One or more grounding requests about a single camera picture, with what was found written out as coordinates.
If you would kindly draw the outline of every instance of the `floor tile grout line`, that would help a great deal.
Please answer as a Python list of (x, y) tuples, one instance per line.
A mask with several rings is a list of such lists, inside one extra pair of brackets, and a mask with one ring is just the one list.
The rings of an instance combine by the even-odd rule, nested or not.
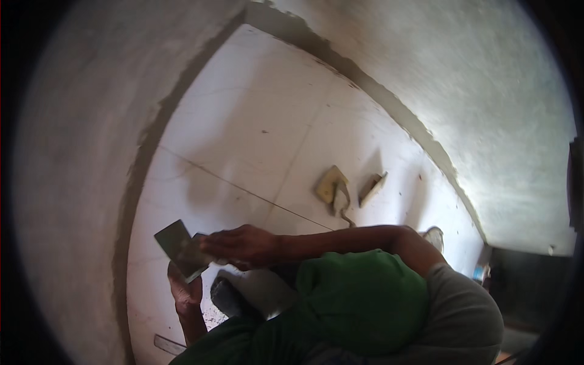
[(193, 166), (193, 167), (196, 167), (197, 169), (199, 169), (199, 170), (201, 170), (201, 171), (203, 171), (203, 172), (205, 172), (205, 173), (207, 173), (207, 174), (209, 174), (209, 175), (213, 176), (214, 178), (217, 178), (217, 179), (219, 179), (219, 180), (221, 180), (221, 181), (223, 181), (223, 182), (226, 182), (226, 183), (228, 183), (229, 185), (231, 185), (231, 186), (233, 186), (233, 187), (236, 187), (237, 189), (239, 189), (239, 190), (241, 190), (241, 191), (243, 191), (243, 192), (245, 192), (245, 193), (247, 193), (247, 194), (250, 194), (250, 195), (252, 195), (252, 196), (255, 196), (256, 198), (258, 198), (258, 199), (261, 199), (261, 200), (263, 200), (263, 201), (265, 201), (265, 202), (267, 202), (267, 203), (271, 204), (273, 207), (274, 207), (274, 206), (275, 206), (275, 207), (278, 207), (278, 208), (280, 208), (280, 209), (283, 209), (283, 210), (285, 210), (285, 211), (287, 211), (287, 212), (289, 212), (289, 213), (292, 213), (292, 214), (294, 214), (294, 215), (297, 215), (297, 216), (299, 216), (300, 218), (306, 219), (306, 220), (307, 220), (307, 221), (309, 221), (309, 222), (312, 222), (312, 223), (314, 223), (314, 224), (317, 224), (317, 225), (321, 226), (322, 228), (326, 228), (326, 229), (328, 229), (328, 230), (331, 230), (331, 231), (333, 231), (333, 229), (331, 229), (331, 228), (327, 227), (326, 225), (320, 224), (319, 222), (315, 222), (315, 221), (313, 221), (313, 220), (312, 220), (312, 219), (310, 219), (310, 218), (303, 217), (303, 216), (301, 216), (300, 214), (298, 214), (298, 213), (295, 213), (295, 212), (293, 212), (293, 211), (291, 211), (291, 210), (289, 210), (289, 209), (286, 209), (286, 208), (284, 208), (284, 207), (282, 207), (282, 206), (279, 206), (279, 205), (278, 205), (278, 204), (276, 204), (276, 203), (272, 203), (272, 202), (271, 202), (271, 201), (269, 201), (268, 199), (266, 199), (266, 198), (264, 198), (264, 197), (261, 197), (261, 196), (259, 196), (259, 195), (257, 195), (257, 194), (254, 194), (254, 193), (250, 192), (249, 190), (246, 190), (246, 189), (244, 189), (243, 187), (240, 187), (240, 186), (238, 186), (238, 185), (236, 185), (236, 184), (232, 183), (231, 181), (229, 181), (229, 180), (226, 180), (226, 179), (224, 179), (224, 178), (220, 177), (219, 175), (217, 175), (217, 174), (213, 173), (212, 171), (210, 171), (210, 170), (206, 169), (205, 167), (203, 167), (203, 166), (200, 166), (200, 165), (198, 165), (198, 164), (196, 164), (196, 163), (194, 163), (194, 162), (192, 162), (192, 161), (189, 161), (188, 159), (186, 159), (186, 158), (182, 157), (181, 155), (179, 155), (179, 154), (177, 154), (177, 153), (175, 153), (175, 152), (173, 152), (173, 151), (169, 150), (167, 147), (164, 147), (164, 146), (161, 146), (161, 145), (159, 145), (159, 147), (160, 147), (160, 149), (162, 149), (162, 150), (164, 150), (164, 151), (166, 151), (166, 152), (170, 153), (170, 154), (171, 154), (171, 155), (173, 155), (174, 157), (177, 157), (177, 158), (179, 158), (179, 159), (181, 159), (181, 160), (185, 161), (187, 164), (189, 164), (189, 165), (191, 165), (191, 166)]
[(310, 120), (310, 124), (308, 125), (308, 128), (306, 129), (306, 133), (304, 133), (304, 137), (302, 138), (300, 145), (298, 145), (298, 148), (296, 149), (296, 152), (294, 153), (294, 156), (292, 157), (292, 160), (290, 161), (290, 164), (288, 165), (288, 168), (286, 169), (286, 173), (284, 174), (284, 178), (282, 179), (282, 183), (280, 185), (280, 188), (278, 189), (278, 191), (274, 197), (274, 201), (277, 201), (278, 197), (280, 197), (280, 193), (281, 193), (282, 189), (284, 188), (284, 185), (286, 184), (286, 180), (288, 179), (288, 175), (290, 174), (290, 171), (292, 170), (292, 166), (296, 162), (298, 155), (300, 155), (300, 151), (302, 150), (302, 147), (304, 146), (304, 143), (306, 142), (306, 139), (308, 138), (308, 135), (310, 134), (310, 131), (312, 130), (313, 124), (316, 122), (318, 116), (321, 114), (322, 109), (324, 108), (325, 100), (331, 92), (331, 86), (334, 83), (334, 81), (335, 81), (335, 77), (334, 77), (334, 75), (331, 75), (331, 80), (329, 81), (329, 84), (326, 86), (325, 93), (322, 96), (321, 103), (318, 106), (318, 109), (316, 110), (316, 112), (314, 112), (314, 115), (312, 116), (312, 118)]

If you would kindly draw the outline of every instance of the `white tiled floor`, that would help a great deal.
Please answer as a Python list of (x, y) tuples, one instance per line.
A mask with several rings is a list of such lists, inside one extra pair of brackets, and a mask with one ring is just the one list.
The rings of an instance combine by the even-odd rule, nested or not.
[[(275, 234), (345, 228), (313, 194), (332, 165), (349, 178), (357, 225), (408, 224), (444, 231), (444, 256), (470, 275), (482, 241), (454, 189), (418, 144), (351, 82), (293, 46), (248, 25), (217, 51), (186, 92), (162, 137), (140, 197), (128, 253), (128, 322), (136, 362), (166, 364), (157, 333), (184, 343), (154, 234), (182, 219), (191, 234), (250, 223)], [(388, 171), (364, 209), (358, 189)], [(266, 315), (295, 293), (271, 272), (212, 266), (202, 309), (225, 318), (208, 289), (220, 270)]]

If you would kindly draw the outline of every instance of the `forearm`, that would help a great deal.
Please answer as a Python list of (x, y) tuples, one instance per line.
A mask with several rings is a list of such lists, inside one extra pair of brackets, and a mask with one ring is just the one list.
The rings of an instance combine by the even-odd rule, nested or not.
[(394, 253), (394, 246), (413, 230), (399, 225), (347, 228), (320, 234), (281, 236), (282, 260), (318, 258), (325, 252), (365, 252), (380, 248)]
[(179, 316), (180, 326), (185, 334), (187, 347), (197, 342), (207, 333), (207, 326), (199, 305), (190, 305), (188, 307), (177, 305), (176, 313)]

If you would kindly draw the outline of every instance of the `concrete wall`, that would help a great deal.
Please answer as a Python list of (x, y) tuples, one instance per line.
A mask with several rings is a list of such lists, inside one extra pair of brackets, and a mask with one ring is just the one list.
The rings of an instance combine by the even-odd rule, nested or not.
[(76, 363), (133, 362), (126, 262), (141, 184), (167, 117), (243, 9), (80, 1), (40, 60), (17, 131), (13, 208), (34, 297)]
[[(463, 201), (468, 197), (467, 209), (488, 244), (542, 254), (553, 245), (555, 255), (572, 254), (566, 203), (568, 144), (576, 135), (572, 108), (558, 66), (518, 4), (256, 3), (300, 18), (396, 97), (401, 105), (381, 104)], [(277, 29), (258, 23), (268, 32)], [(377, 101), (387, 97), (365, 90)], [(415, 118), (401, 117), (403, 106)]]

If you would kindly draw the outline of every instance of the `person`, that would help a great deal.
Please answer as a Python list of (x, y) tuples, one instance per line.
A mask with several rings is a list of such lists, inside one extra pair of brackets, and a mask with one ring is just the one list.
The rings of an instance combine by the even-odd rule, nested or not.
[(173, 365), (492, 364), (499, 353), (494, 300), (409, 227), (289, 236), (243, 225), (207, 236), (200, 248), (241, 270), (271, 268), (300, 299), (265, 321), (218, 278), (211, 297), (229, 319), (207, 333), (200, 277), (187, 285), (171, 263), (187, 343)]

